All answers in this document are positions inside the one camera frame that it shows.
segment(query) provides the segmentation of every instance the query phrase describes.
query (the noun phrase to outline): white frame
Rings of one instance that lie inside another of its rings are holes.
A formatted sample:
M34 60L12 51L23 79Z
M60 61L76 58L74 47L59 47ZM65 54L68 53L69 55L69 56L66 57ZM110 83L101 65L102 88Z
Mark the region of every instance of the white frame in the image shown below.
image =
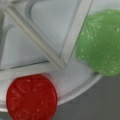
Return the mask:
M79 3L75 18L73 20L73 24L67 36L66 44L60 56L60 60L64 61L66 64L69 63L70 57L75 47L77 37L82 28L83 22L86 18L86 15L88 13L88 10L90 8L92 1L93 0L81 0ZM16 77L27 76L27 75L38 74L38 73L45 73L45 72L50 72L54 70L56 70L56 68L54 68L54 66L52 66L50 62L18 67L18 68L0 71L0 80L14 79Z

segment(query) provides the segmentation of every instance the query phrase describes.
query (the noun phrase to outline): white plastic rod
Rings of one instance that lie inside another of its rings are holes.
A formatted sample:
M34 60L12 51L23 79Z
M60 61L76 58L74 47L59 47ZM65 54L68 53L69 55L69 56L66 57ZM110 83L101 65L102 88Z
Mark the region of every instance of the white plastic rod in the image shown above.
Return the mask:
M5 13L43 50L45 57L53 65L60 69L65 67L64 61L60 59L57 53L40 37L14 7L8 6L5 9Z

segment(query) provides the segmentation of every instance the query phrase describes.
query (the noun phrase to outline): white plate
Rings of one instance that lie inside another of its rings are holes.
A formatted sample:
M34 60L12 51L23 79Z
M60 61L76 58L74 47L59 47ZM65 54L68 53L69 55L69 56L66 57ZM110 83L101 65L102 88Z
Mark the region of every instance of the white plate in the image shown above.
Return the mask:
M119 0L101 0L101 1L94 0L89 14L95 13L96 11L100 11L106 8L119 9L119 6L120 6ZM58 105L63 104L79 96L84 91L89 89L92 85L94 85L102 77L101 75L95 74L91 70L91 68L88 66L88 64L82 61L78 61L75 58L74 53L72 55L72 58L70 60L68 67L65 70L51 72L45 75L53 82L53 84L56 87L58 97L59 97ZM13 80L10 79L6 81L1 81L0 83L0 103L1 103L0 110L1 111L7 111L5 106L6 91L12 81Z

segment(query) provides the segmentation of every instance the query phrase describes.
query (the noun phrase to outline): red candy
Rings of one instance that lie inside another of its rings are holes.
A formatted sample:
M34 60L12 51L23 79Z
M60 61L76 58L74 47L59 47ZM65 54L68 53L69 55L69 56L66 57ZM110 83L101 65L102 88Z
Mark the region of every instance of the red candy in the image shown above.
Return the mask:
M48 78L32 75L17 78L10 85L6 102L13 120L51 120L57 94Z

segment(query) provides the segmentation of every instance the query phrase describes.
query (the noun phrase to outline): green candy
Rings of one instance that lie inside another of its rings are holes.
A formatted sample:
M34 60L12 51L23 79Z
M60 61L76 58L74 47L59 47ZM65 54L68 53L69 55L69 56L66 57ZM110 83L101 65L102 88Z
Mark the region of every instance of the green candy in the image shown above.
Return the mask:
M120 73L120 11L105 10L86 18L76 56L102 75Z

